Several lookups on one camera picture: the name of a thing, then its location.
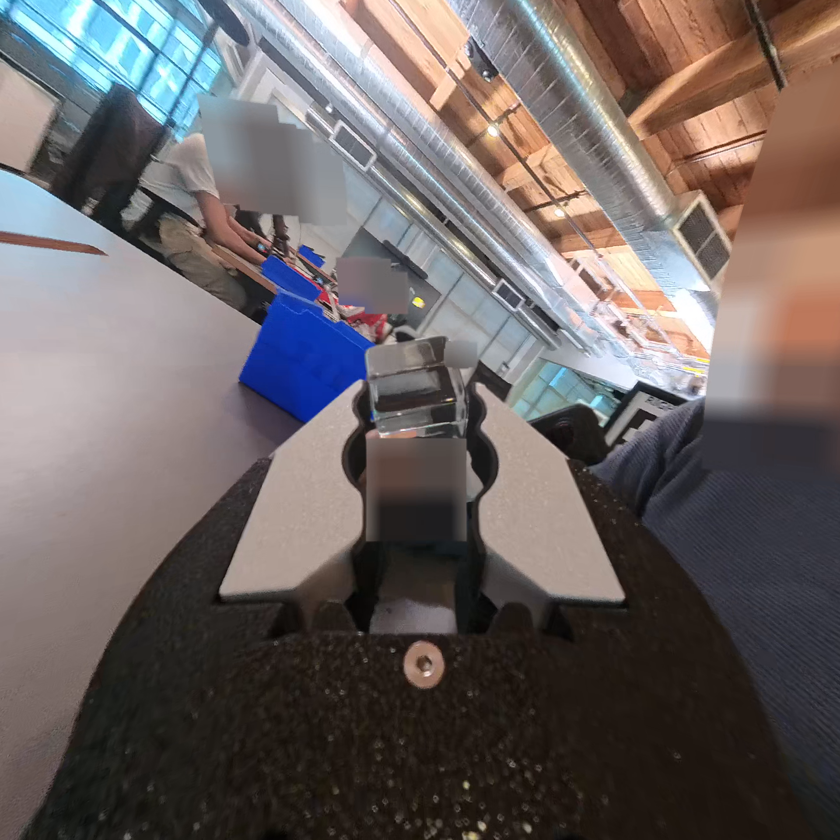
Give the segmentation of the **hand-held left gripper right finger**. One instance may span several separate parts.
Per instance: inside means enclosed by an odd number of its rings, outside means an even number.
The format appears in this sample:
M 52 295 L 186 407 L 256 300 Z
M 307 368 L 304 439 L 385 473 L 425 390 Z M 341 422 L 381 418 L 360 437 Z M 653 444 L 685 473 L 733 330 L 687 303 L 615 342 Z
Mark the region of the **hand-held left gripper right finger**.
M 626 596 L 570 461 L 486 385 L 474 386 L 478 441 L 490 477 L 476 499 L 485 550 L 480 590 L 501 611 L 528 611 L 538 629 L 555 607 L 621 608 Z

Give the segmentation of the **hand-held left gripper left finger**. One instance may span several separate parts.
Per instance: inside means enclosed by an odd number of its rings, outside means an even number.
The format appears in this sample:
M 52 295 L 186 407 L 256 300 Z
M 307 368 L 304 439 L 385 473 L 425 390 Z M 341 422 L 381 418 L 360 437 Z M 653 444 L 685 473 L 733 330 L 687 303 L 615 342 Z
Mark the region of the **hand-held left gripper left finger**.
M 351 596 L 364 514 L 344 457 L 360 428 L 363 391 L 363 381 L 351 384 L 275 450 L 220 584 L 221 602 L 288 604 L 309 626 L 321 604 Z

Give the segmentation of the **clear acrylic cube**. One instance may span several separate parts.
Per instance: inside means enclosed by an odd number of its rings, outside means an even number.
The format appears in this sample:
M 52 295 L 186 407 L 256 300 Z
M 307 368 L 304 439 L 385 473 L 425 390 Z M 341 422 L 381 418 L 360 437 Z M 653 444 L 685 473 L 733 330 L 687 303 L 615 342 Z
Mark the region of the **clear acrylic cube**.
M 378 344 L 364 357 L 371 416 L 382 438 L 464 438 L 469 399 L 443 336 Z

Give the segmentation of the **blue plastic bin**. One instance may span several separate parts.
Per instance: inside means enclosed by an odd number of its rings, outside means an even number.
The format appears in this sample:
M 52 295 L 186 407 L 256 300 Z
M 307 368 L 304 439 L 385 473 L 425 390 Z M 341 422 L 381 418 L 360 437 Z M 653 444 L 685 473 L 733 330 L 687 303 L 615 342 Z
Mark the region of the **blue plastic bin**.
M 278 289 L 300 298 L 314 301 L 323 292 L 319 283 L 276 256 L 270 256 L 262 263 L 261 273 Z
M 279 290 L 240 372 L 239 382 L 307 423 L 366 376 L 373 343 L 315 301 Z

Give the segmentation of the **black screen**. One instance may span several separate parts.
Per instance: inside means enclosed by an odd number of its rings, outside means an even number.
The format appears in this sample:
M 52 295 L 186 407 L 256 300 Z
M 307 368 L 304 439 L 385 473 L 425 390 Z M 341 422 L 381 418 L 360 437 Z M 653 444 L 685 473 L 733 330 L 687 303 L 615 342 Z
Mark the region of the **black screen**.
M 392 267 L 407 275 L 410 312 L 425 312 L 439 294 L 428 283 L 428 274 L 389 240 L 377 239 L 366 228 L 360 228 L 342 253 L 343 258 L 388 258 Z

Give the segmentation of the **dark chair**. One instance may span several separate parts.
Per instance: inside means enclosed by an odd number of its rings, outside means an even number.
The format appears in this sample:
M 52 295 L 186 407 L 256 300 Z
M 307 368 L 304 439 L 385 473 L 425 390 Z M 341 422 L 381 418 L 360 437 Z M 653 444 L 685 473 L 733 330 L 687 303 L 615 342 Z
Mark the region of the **dark chair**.
M 140 177 L 171 137 L 129 88 L 115 84 L 100 101 L 53 178 L 49 192 L 80 211 L 94 201 L 91 218 L 124 235 L 122 213 Z

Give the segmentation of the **large window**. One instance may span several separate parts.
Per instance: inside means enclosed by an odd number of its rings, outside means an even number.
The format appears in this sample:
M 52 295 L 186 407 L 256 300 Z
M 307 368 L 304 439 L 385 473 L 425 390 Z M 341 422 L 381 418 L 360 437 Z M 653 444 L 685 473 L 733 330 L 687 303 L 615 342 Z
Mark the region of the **large window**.
M 205 46 L 209 23 L 195 2 L 2 2 L 2 35 L 9 50 L 32 67 L 92 89 L 130 89 L 158 122 L 164 118 L 178 140 L 193 131 L 200 94 L 226 78 L 214 46 Z

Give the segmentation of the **duct vent grille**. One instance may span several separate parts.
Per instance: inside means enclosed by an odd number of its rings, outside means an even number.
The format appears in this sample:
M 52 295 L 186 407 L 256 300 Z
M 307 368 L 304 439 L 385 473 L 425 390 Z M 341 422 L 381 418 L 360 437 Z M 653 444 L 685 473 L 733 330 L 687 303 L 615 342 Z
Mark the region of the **duct vent grille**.
M 710 285 L 726 268 L 732 244 L 718 215 L 702 191 L 678 196 L 675 231 L 703 280 Z

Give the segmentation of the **thin silver duct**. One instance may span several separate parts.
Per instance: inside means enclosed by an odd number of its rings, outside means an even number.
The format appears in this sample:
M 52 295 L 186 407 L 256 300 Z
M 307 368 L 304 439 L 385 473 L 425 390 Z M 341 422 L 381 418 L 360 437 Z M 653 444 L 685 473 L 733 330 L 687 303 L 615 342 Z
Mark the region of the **thin silver duct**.
M 258 46 L 308 104 L 301 119 L 358 173 L 440 235 L 450 223 L 537 311 L 528 317 L 554 346 L 606 353 L 603 331 L 569 282 L 574 273 L 382 53 L 354 38 L 350 20 L 323 2 L 237 2 Z

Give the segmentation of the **large silver ventilation duct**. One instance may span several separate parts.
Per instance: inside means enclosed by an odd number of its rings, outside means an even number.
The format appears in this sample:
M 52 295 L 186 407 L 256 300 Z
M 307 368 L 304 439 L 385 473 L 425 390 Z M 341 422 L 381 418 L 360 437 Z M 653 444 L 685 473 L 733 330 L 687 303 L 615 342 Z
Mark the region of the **large silver ventilation duct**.
M 555 2 L 449 5 L 592 199 L 711 350 L 718 314 L 675 231 L 679 199 Z

